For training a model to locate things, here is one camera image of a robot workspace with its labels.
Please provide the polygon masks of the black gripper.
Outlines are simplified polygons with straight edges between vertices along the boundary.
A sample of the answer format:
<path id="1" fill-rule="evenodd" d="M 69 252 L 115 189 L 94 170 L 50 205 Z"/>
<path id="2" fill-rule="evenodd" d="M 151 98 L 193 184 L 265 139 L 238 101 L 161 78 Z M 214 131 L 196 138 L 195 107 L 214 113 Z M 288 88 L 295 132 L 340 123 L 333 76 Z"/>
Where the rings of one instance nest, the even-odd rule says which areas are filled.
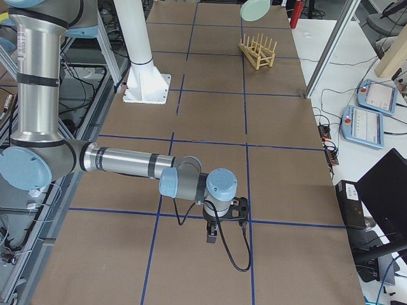
<path id="1" fill-rule="evenodd" d="M 224 220 L 237 220 L 240 224 L 249 221 L 249 204 L 245 197 L 234 197 L 227 203 L 226 209 L 221 210 L 216 207 L 216 212 L 219 221 Z M 205 200 L 203 204 L 203 217 L 207 221 L 207 239 L 206 242 L 215 244 L 217 240 L 217 221 L 213 204 L 209 200 Z"/>

